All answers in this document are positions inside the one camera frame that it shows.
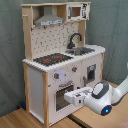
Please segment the table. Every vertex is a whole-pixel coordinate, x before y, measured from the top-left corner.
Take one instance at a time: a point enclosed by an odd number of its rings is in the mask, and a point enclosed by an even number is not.
[[[44,128],[37,119],[23,109],[16,110],[0,118],[0,128]],[[50,128],[81,128],[68,117]]]
[[[71,114],[71,117],[87,128],[116,128],[128,118],[128,94],[119,105],[112,107],[111,113],[107,116],[100,116],[89,108],[83,107]]]

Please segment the oven handle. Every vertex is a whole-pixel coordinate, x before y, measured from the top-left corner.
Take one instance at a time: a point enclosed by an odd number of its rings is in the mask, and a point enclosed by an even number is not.
[[[68,19],[71,19],[71,17],[72,17],[72,7],[71,6],[69,6],[69,10],[70,10],[70,16],[68,16]]]
[[[83,76],[83,80],[84,80],[84,87],[86,87],[86,78],[85,78],[85,76]]]
[[[72,82],[73,82],[73,81],[70,80],[70,81],[69,81],[68,83],[66,83],[66,84],[61,84],[61,85],[59,85],[59,87],[67,87],[67,86],[69,86]]]

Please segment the faucet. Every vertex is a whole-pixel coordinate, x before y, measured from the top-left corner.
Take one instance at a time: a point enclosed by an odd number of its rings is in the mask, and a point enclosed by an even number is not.
[[[82,35],[81,35],[80,33],[74,33],[74,34],[71,36],[71,38],[70,38],[70,43],[69,43],[68,46],[67,46],[68,49],[72,49],[73,47],[75,47],[75,44],[73,44],[73,42],[72,42],[72,39],[73,39],[73,37],[74,37],[75,35],[80,36],[80,41],[82,41]]]

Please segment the toy kitchen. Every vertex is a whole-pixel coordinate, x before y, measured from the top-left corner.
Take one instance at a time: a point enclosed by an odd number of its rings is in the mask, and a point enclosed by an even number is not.
[[[91,2],[22,4],[26,109],[49,127],[80,107],[65,92],[102,79],[105,49],[86,45]]]

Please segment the control knob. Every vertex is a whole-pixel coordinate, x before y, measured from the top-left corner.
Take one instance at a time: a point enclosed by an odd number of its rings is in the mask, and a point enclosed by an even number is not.
[[[72,71],[73,71],[73,72],[76,72],[76,70],[77,70],[77,67],[73,67],[73,68],[72,68]]]
[[[58,74],[58,73],[55,73],[55,74],[54,74],[54,78],[55,78],[55,79],[59,79],[59,74]]]

